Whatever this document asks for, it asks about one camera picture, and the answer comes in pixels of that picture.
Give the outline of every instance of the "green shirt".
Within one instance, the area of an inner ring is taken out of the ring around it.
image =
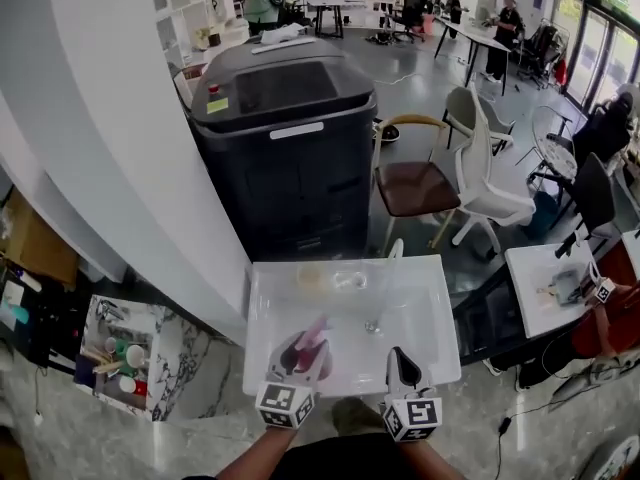
[[[276,23],[278,8],[269,0],[245,0],[244,18],[251,23]]]

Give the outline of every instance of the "paper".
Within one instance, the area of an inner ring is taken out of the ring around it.
[[[225,108],[229,108],[229,98],[222,98],[221,100],[210,101],[209,103],[207,103],[207,114],[220,112]]]
[[[304,27],[299,23],[292,23],[286,27],[278,28],[276,30],[265,30],[262,33],[262,44],[277,44],[282,41],[288,41],[295,39],[300,34],[300,31],[304,30]]]
[[[0,304],[0,322],[5,324],[12,331],[16,327],[16,317],[9,304],[20,306],[22,295],[24,294],[24,286],[20,286],[12,281],[7,281],[2,292],[2,303]]]

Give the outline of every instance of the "trash bin lid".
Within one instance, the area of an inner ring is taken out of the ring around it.
[[[278,125],[357,108],[373,83],[324,40],[254,54],[243,44],[220,54],[202,76],[191,107],[218,133]]]

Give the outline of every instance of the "wooden chair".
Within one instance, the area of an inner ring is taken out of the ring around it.
[[[431,150],[428,160],[426,162],[395,162],[379,166],[384,129],[387,126],[401,124],[424,124],[439,128],[436,144]],[[418,217],[450,210],[438,233],[429,242],[429,246],[435,249],[440,238],[442,238],[444,230],[449,225],[455,209],[460,206],[460,199],[456,190],[440,169],[431,162],[433,151],[440,146],[444,139],[446,128],[447,125],[442,121],[418,114],[393,117],[383,121],[378,126],[371,162],[371,191],[373,193],[374,186],[377,184],[384,205],[391,217],[382,247],[383,254],[387,250],[396,218]]]

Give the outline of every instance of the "cardboard box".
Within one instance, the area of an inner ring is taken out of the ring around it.
[[[6,209],[13,225],[11,235],[0,241],[5,257],[31,273],[75,286],[77,253],[42,220],[15,188]]]

